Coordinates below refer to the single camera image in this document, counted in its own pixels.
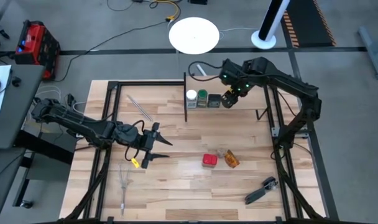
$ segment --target small bottle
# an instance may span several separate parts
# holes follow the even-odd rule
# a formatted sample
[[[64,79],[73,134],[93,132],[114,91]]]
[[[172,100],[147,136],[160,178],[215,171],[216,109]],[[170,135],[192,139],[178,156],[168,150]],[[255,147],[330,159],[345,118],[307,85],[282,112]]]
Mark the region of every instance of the small bottle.
[[[199,90],[198,97],[197,97],[197,107],[198,108],[206,108],[207,107],[207,91],[206,90]]]
[[[187,91],[187,108],[193,109],[197,105],[197,92],[195,90]]]

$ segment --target orange object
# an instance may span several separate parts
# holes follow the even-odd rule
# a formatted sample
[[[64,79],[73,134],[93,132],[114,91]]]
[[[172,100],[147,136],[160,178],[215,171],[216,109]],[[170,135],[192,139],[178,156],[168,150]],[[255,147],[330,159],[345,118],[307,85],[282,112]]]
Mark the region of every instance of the orange object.
[[[203,155],[203,167],[210,167],[214,168],[218,161],[218,157],[216,155],[211,154],[204,154]]]
[[[227,163],[228,166],[232,168],[235,168],[240,164],[238,159],[234,156],[234,154],[230,150],[228,150],[225,154],[225,162]]]

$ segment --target white disc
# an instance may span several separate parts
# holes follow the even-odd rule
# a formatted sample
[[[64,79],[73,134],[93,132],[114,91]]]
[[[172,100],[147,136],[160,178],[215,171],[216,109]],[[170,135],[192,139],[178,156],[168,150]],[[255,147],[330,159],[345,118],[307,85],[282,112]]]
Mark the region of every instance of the white disc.
[[[218,44],[219,30],[206,19],[189,17],[175,23],[168,37],[175,49],[196,55],[209,52]]]
[[[251,35],[251,42],[252,42],[252,44],[254,44],[254,46],[258,47],[259,49],[264,49],[264,50],[271,49],[272,47],[275,47],[275,45],[276,45],[275,35],[273,35],[272,38],[269,41],[264,41],[264,40],[261,40],[258,37],[258,34],[259,34],[259,30],[255,31]]]

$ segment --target yellow tag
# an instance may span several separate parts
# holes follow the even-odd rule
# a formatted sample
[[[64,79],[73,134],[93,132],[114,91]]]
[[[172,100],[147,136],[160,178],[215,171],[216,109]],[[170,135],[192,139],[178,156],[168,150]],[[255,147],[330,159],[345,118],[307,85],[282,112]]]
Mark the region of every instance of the yellow tag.
[[[135,168],[139,167],[139,163],[138,163],[138,161],[136,159],[132,158],[131,162],[134,164]]]

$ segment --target yellow cable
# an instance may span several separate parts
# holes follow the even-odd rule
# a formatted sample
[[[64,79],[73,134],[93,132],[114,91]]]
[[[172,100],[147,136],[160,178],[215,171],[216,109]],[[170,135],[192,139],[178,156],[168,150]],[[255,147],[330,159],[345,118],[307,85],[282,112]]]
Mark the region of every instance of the yellow cable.
[[[174,19],[177,18],[178,14],[179,14],[179,7],[177,6],[176,3],[172,2],[172,1],[165,1],[165,0],[155,0],[154,2],[168,3],[168,4],[174,5],[175,6],[175,14],[172,15],[172,16],[167,16],[167,19],[174,20]]]

